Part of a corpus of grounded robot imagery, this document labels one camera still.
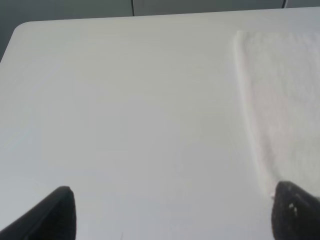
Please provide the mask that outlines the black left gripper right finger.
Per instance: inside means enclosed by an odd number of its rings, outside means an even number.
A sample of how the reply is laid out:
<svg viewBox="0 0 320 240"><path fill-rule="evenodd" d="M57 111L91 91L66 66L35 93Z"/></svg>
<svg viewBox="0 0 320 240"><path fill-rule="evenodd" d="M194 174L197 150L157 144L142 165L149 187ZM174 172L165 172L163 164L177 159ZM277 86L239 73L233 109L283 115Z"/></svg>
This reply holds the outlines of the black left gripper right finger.
<svg viewBox="0 0 320 240"><path fill-rule="evenodd" d="M290 181L275 188L271 228L276 240L318 240L320 199Z"/></svg>

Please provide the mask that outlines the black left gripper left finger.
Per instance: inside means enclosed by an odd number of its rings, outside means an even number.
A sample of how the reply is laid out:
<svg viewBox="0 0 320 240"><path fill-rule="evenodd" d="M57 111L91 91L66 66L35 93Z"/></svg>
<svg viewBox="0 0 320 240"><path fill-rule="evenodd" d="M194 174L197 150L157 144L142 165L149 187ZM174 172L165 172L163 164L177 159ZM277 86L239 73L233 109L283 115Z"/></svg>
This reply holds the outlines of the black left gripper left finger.
<svg viewBox="0 0 320 240"><path fill-rule="evenodd" d="M68 186L60 186L0 231L2 240L75 240L76 202Z"/></svg>

